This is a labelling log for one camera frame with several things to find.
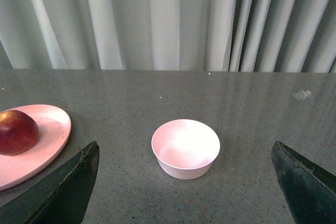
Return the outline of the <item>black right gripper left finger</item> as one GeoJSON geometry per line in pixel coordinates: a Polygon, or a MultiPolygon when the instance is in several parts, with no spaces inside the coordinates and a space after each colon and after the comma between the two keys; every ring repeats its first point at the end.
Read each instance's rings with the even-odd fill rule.
{"type": "Polygon", "coordinates": [[[1,207],[1,223],[82,223],[96,182],[99,146],[91,142],[32,188],[1,207]]]}

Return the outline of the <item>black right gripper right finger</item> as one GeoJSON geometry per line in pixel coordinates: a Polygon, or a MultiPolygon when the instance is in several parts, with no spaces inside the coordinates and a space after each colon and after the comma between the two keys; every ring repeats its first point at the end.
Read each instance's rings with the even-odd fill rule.
{"type": "Polygon", "coordinates": [[[276,141],[271,160],[295,223],[335,223],[335,176],[276,141]]]}

